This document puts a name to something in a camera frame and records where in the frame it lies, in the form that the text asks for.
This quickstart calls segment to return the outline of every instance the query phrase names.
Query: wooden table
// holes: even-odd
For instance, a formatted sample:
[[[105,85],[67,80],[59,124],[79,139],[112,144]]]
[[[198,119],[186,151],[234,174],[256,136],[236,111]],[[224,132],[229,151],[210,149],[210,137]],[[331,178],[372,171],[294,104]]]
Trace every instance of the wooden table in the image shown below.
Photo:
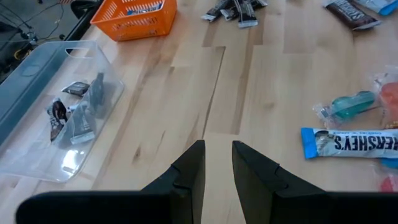
[[[27,197],[51,190],[139,190],[197,139],[206,141],[202,223],[244,223],[231,141],[242,140],[327,190],[377,190],[372,160],[305,161],[303,126],[322,127],[315,103],[368,88],[398,63],[398,13],[352,33],[316,0],[269,0],[259,25],[200,16],[213,0],[179,0],[167,37],[115,43],[91,27],[125,84],[81,172],[66,184],[0,176],[1,223]],[[367,128],[380,128],[372,116]]]

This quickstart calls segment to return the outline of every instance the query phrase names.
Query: candy pile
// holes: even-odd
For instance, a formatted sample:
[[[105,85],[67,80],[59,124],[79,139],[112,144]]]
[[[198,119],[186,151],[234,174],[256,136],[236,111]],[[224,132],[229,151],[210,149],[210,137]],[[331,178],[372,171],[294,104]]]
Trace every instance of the candy pile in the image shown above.
[[[69,142],[79,144],[94,139],[93,128],[88,122],[86,111],[95,114],[100,105],[104,105],[104,74],[99,73],[89,85],[83,82],[73,82],[62,89],[62,92],[82,98],[76,105],[67,109],[60,98],[53,100],[47,108],[50,116],[52,142]]]
[[[220,0],[201,18],[214,22],[222,15],[226,21],[239,18],[239,28],[253,27],[258,25],[254,11],[265,6],[265,0]]]

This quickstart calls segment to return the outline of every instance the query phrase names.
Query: blue candy wrapper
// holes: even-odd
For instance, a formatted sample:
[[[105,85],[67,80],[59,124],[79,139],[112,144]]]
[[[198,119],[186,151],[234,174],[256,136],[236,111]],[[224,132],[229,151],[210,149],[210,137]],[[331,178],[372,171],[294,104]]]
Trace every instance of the blue candy wrapper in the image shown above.
[[[302,128],[304,157],[318,156],[388,158],[398,160],[398,129],[339,131]]]

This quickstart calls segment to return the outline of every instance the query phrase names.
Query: teal plastic object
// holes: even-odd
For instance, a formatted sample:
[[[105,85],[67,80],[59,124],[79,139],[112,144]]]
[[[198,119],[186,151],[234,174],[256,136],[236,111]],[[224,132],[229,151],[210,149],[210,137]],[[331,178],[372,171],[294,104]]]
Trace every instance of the teal plastic object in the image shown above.
[[[353,119],[357,114],[365,112],[375,102],[376,95],[371,91],[360,91],[354,96],[342,96],[331,103],[334,115],[342,120]]]

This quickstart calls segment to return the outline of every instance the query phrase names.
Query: orange object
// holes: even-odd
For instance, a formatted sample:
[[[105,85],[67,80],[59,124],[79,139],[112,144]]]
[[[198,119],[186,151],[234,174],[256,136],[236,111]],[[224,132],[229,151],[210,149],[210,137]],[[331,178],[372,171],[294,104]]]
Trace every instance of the orange object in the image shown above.
[[[381,100],[388,110],[391,120],[398,120],[398,82],[387,83],[381,87]]]
[[[114,41],[132,40],[169,34],[176,12],[176,0],[104,0],[90,23]]]

